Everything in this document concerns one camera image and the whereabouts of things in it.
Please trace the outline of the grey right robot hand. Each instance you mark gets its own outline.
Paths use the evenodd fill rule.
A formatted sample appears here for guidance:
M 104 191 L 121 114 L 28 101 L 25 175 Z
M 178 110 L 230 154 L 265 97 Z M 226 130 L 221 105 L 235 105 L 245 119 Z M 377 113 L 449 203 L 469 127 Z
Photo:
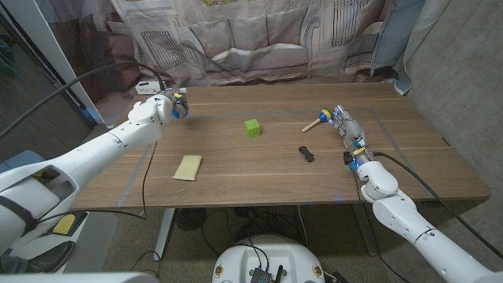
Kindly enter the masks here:
M 330 123 L 343 138 L 343 144 L 350 151 L 368 145 L 363 126 L 342 105 L 336 106 Z

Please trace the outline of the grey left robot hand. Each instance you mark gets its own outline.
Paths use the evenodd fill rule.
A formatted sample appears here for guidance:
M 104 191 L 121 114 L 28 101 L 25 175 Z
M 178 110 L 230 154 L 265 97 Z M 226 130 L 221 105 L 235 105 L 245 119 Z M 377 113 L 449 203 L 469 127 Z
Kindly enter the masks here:
M 168 88 L 162 92 L 172 104 L 171 115 L 176 119 L 183 119 L 189 114 L 189 106 L 186 99 L 186 88 Z

